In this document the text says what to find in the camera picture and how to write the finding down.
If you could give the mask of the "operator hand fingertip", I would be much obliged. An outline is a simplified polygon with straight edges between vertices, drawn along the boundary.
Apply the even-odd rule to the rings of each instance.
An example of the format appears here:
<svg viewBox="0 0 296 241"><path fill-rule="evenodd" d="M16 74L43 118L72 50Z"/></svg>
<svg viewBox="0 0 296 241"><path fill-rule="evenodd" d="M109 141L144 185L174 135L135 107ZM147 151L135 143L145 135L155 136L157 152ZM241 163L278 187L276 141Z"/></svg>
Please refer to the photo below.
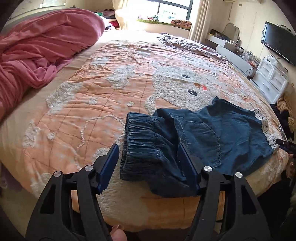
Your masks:
<svg viewBox="0 0 296 241"><path fill-rule="evenodd" d="M127 236L123 231L122 225L113 226L110 235L113 241L127 241Z"/></svg>

